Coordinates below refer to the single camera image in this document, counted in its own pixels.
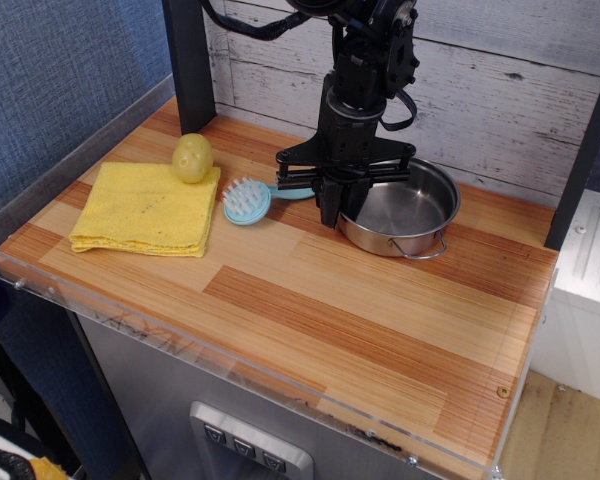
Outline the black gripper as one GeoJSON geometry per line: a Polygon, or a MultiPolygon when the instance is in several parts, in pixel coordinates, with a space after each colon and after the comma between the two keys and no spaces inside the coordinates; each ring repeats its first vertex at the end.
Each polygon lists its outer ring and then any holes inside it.
{"type": "Polygon", "coordinates": [[[365,177],[378,175],[386,181],[392,175],[386,162],[395,162],[402,171],[415,156],[414,145],[376,136],[386,106],[380,97],[369,108],[357,109],[324,94],[313,137],[277,153],[280,189],[316,190],[320,184],[317,204],[325,227],[336,226],[339,210],[357,219],[371,188],[371,179],[365,177]]]}

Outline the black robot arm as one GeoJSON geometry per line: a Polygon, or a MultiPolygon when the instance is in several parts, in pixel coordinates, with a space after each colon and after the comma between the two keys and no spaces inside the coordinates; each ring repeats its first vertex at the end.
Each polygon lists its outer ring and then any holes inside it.
{"type": "Polygon", "coordinates": [[[340,213],[360,210],[376,183],[401,181],[416,149],[379,138],[378,126],[402,130],[411,119],[384,123],[387,102],[397,98],[411,114],[405,87],[420,62],[413,51],[418,17],[413,1],[295,1],[293,7],[325,17],[332,27],[333,67],[323,81],[316,133],[279,152],[280,189],[310,188],[323,225],[335,227],[340,213]]]}

